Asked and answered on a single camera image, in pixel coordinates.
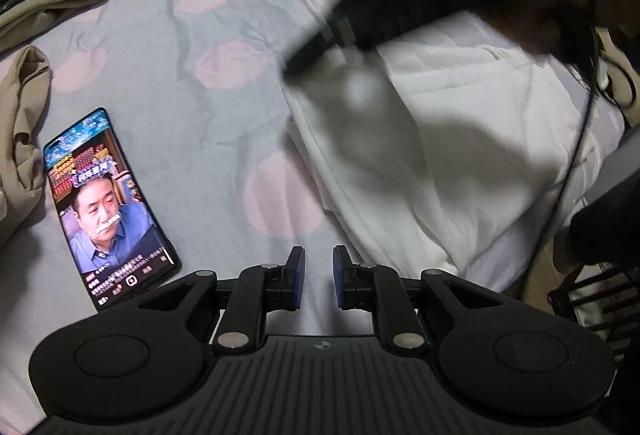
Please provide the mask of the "white t-shirt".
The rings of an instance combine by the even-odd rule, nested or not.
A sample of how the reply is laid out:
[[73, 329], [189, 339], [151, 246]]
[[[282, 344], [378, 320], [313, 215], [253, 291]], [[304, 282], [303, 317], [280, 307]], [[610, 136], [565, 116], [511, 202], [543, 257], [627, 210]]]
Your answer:
[[495, 291], [601, 169], [579, 92], [470, 15], [371, 53], [331, 52], [283, 85], [294, 143], [365, 261]]

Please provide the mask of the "pile of folded clothes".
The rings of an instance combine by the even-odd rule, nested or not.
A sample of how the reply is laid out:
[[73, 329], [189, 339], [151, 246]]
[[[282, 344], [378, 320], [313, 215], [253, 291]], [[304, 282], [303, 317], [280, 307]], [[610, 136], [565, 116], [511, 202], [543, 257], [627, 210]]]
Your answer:
[[46, 113], [52, 71], [39, 48], [19, 51], [1, 81], [1, 242], [7, 243], [38, 204], [43, 154], [35, 144]]

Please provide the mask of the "smartphone with lit screen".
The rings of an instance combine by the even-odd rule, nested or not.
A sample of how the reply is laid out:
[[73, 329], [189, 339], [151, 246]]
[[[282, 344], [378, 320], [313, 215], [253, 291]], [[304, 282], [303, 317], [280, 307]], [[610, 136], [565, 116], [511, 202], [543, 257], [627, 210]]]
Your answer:
[[58, 220], [97, 311], [166, 282], [181, 268], [132, 173], [110, 117], [89, 112], [43, 148]]

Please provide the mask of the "grey polka dot bedsheet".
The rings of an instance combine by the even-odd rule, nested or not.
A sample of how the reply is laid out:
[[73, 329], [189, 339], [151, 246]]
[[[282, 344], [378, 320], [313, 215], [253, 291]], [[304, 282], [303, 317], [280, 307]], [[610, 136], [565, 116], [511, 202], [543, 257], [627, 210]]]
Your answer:
[[275, 333], [366, 334], [335, 303], [345, 241], [288, 139], [279, 60], [333, 0], [108, 0], [36, 44], [51, 62], [45, 143], [102, 107], [185, 273], [232, 278], [306, 251], [303, 304]]

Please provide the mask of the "beige folded trousers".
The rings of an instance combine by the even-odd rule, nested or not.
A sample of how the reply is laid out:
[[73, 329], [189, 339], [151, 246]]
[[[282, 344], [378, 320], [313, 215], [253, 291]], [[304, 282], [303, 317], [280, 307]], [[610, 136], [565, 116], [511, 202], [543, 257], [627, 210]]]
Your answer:
[[1, 51], [6, 53], [61, 22], [107, 0], [27, 0], [1, 14]]

